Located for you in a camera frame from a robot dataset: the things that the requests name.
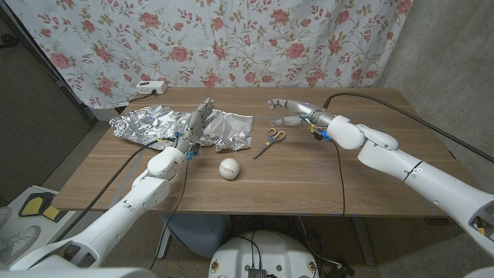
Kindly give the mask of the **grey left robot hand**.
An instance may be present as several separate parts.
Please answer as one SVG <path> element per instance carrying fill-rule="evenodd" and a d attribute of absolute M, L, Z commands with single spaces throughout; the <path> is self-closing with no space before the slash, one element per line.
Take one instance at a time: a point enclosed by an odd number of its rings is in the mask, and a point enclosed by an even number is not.
<path fill-rule="evenodd" d="M 207 98 L 196 110 L 191 113 L 185 126 L 179 132 L 176 148 L 182 153 L 187 153 L 189 149 L 199 141 L 204 134 L 204 129 L 211 123 L 210 114 L 215 108 L 215 101 Z"/>

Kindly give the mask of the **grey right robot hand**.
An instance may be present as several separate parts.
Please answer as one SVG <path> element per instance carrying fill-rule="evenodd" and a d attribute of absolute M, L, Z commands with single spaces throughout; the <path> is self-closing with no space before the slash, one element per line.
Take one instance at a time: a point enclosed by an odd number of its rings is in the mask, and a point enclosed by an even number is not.
<path fill-rule="evenodd" d="M 298 100 L 271 99 L 268 101 L 271 110 L 284 108 L 295 114 L 295 116 L 282 117 L 274 120 L 273 125 L 296 126 L 302 122 L 313 124 L 316 127 L 327 128 L 335 115 L 322 110 L 311 103 Z"/>

